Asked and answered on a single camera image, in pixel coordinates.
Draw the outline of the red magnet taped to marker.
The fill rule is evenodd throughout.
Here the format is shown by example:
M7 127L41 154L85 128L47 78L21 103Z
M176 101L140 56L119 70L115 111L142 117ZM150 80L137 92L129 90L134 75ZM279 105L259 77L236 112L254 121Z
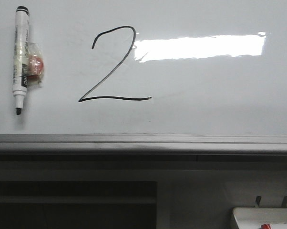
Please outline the red magnet taped to marker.
M44 60L38 44L28 44L29 64L27 70L28 86L39 85L44 77Z

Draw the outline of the white black whiteboard marker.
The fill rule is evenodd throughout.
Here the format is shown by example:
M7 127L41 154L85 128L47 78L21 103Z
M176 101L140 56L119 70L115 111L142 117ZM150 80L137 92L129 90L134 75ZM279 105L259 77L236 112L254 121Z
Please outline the white black whiteboard marker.
M29 19L30 13L27 7L18 6L15 12L14 35L14 64L12 94L15 98L16 115L23 110L24 99L28 88L29 71Z

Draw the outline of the white whiteboard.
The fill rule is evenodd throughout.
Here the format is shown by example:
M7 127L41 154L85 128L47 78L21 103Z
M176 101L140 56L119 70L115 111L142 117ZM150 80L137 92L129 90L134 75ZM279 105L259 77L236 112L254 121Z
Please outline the white whiteboard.
M15 10L45 70L20 115ZM287 135L287 0L0 0L0 134Z

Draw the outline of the white plastic tray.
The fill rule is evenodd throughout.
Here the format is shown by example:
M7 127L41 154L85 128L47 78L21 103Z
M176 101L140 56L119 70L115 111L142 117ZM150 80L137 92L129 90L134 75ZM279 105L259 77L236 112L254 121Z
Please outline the white plastic tray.
M270 224L272 229L287 229L287 208L234 208L232 229L260 229Z

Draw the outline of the grey aluminium marker tray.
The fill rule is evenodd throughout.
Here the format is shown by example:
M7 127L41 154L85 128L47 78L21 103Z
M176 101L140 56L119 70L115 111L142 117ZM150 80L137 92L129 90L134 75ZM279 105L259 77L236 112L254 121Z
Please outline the grey aluminium marker tray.
M0 134L0 153L287 156L287 135Z

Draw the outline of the left black wall hook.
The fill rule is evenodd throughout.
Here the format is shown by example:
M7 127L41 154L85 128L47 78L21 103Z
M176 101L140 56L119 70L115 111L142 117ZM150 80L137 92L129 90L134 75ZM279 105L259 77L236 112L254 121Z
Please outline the left black wall hook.
M259 208L260 207L260 202L261 202L261 196L256 196L256 199L255 199L255 208Z

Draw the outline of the black wall hook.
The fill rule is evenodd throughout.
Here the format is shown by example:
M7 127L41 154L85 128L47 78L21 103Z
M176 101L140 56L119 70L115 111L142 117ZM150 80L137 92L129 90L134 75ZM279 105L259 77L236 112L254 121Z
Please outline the black wall hook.
M287 196L284 196L284 197L283 197L281 207L282 207L282 208L286 208L286 207L287 207Z
M261 196L256 196L256 199L255 199L255 208L259 208L260 207L260 202L261 202Z

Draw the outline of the right black wall hook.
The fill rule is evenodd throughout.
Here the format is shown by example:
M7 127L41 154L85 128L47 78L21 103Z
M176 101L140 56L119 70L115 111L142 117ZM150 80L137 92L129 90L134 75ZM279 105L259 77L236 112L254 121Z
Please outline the right black wall hook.
M284 196L284 197L283 197L281 207L282 207L282 208L286 208L286 207L287 207L287 196Z

